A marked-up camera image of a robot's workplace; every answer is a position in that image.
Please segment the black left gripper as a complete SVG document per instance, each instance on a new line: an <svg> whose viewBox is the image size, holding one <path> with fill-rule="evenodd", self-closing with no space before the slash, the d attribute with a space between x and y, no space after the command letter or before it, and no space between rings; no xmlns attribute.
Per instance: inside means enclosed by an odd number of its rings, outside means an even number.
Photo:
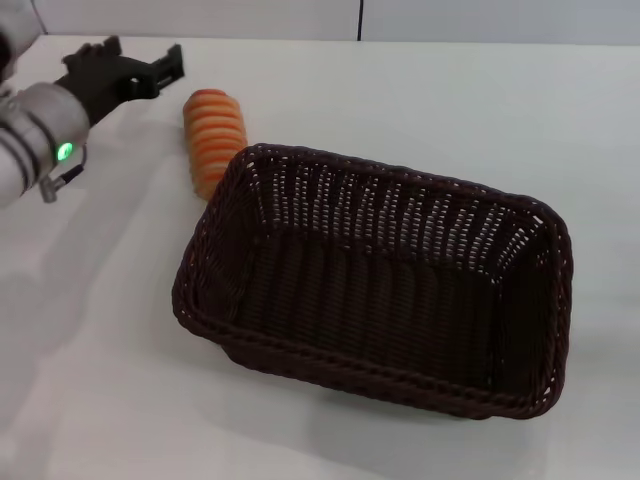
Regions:
<svg viewBox="0 0 640 480"><path fill-rule="evenodd" d="M68 72L55 84L80 102L90 123L101 122L121 104L154 99L185 76L179 44L152 63L121 54L120 38L112 35L102 43L85 43L62 58Z"/></svg>

